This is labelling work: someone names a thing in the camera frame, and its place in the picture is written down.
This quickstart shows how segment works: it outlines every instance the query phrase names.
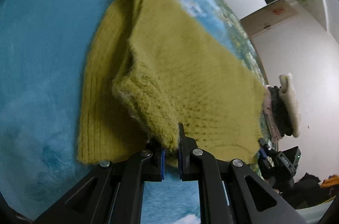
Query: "folded clothes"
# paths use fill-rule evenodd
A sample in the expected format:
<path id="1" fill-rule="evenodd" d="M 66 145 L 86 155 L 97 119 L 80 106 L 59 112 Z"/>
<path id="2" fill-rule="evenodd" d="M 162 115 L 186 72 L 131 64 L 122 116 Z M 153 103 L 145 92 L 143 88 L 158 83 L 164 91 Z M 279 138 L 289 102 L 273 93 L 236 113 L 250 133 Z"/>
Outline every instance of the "folded clothes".
<path id="1" fill-rule="evenodd" d="M 182 122 L 216 158 L 252 162 L 263 95 L 175 0 L 116 0 L 87 58 L 78 159 L 121 161 L 149 138 L 174 151 Z"/>
<path id="2" fill-rule="evenodd" d="M 262 108 L 264 110 L 265 119 L 269 128 L 268 130 L 272 136 L 272 143 L 276 144 L 280 139 L 282 139 L 283 136 L 279 131 L 272 113 L 272 94 L 270 92 L 270 88 L 271 87 L 269 85 L 265 85 L 265 99 L 262 104 Z"/>
<path id="3" fill-rule="evenodd" d="M 269 87 L 268 89 L 272 95 L 272 114 L 279 129 L 279 133 L 281 137 L 284 137 L 285 135 L 291 136 L 293 133 L 293 127 L 286 105 L 279 97 L 279 88 L 275 86 Z"/>
<path id="4" fill-rule="evenodd" d="M 325 179 L 323 183 L 320 185 L 321 188 L 328 188 L 335 185 L 339 185 L 339 175 L 333 175 L 328 179 Z"/>
<path id="5" fill-rule="evenodd" d="M 282 99 L 286 105 L 286 109 L 289 113 L 289 118 L 293 127 L 293 136 L 299 137 L 299 123 L 300 123 L 300 113 L 299 113 L 299 104 L 296 98 L 296 92 L 293 87 L 292 74 L 288 73 L 287 75 L 279 76 L 281 87 L 279 90 L 279 97 Z"/>

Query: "knit sweater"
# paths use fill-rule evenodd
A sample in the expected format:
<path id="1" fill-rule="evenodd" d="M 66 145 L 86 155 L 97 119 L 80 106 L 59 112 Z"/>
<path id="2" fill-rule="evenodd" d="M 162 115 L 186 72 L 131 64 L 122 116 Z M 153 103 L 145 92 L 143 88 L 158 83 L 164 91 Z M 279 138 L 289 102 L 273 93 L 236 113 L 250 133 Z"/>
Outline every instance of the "knit sweater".
<path id="1" fill-rule="evenodd" d="M 178 123 L 217 159 L 251 162 L 264 87 L 175 0 L 116 0 L 84 74 L 78 159 L 121 161 L 155 138 L 178 147 Z"/>

